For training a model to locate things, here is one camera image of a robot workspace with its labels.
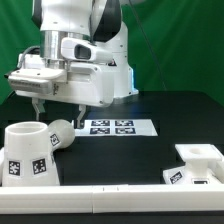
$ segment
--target black surface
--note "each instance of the black surface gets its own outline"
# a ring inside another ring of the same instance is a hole
[[[45,122],[72,120],[78,107],[47,102]],[[35,119],[31,100],[14,96],[0,107],[4,128]],[[158,137],[77,137],[55,153],[62,185],[158,184],[182,165],[174,144],[209,143],[224,153],[224,108],[198,92],[144,92],[136,102],[91,108],[87,119],[152,119]],[[224,223],[224,212],[1,215],[0,223]]]

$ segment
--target white block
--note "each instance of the white block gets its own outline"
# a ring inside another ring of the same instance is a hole
[[[93,213],[129,212],[129,186],[93,187]]]
[[[222,185],[130,186],[130,212],[224,210]]]
[[[92,187],[2,187],[0,214],[92,213]]]

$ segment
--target green backdrop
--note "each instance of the green backdrop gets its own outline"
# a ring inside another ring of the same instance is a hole
[[[0,0],[0,103],[10,92],[3,75],[17,56],[39,44],[30,20],[31,0]],[[202,91],[224,105],[224,1],[146,0],[135,9],[160,62],[168,91]],[[129,28],[129,63],[139,90],[163,90],[161,78],[130,7],[123,7]]]

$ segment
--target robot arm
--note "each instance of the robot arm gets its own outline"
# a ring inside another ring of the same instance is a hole
[[[22,68],[9,76],[18,95],[105,107],[138,93],[119,0],[33,0],[32,19],[40,55],[20,56]]]

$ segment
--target white plastic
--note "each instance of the white plastic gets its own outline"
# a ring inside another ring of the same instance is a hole
[[[48,126],[53,151],[70,146],[75,139],[75,130],[71,123],[65,120],[56,120]]]
[[[224,188],[222,185],[0,188],[0,214],[159,211],[224,211]]]
[[[23,122],[5,129],[2,186],[59,185],[48,127]]]
[[[114,98],[120,99],[137,95],[134,88],[133,69],[128,64],[128,29],[124,23],[119,33],[106,43],[97,42],[97,46],[113,53],[114,64],[110,68],[114,71]]]
[[[217,163],[222,160],[222,154],[210,144],[175,145],[184,167],[165,170],[163,176],[167,184],[221,184],[209,162]]]
[[[0,185],[2,184],[3,164],[4,164],[4,148],[0,150]]]
[[[106,65],[71,63],[67,83],[55,83],[54,95],[16,91],[20,96],[97,107],[109,106],[114,97],[114,68]]]
[[[63,31],[90,36],[92,0],[42,0],[41,31]]]
[[[74,51],[77,46],[88,48],[91,51],[90,59],[79,59],[75,57]],[[88,61],[94,63],[110,63],[113,55],[110,51],[96,47],[87,41],[65,37],[61,42],[61,55],[69,60]]]

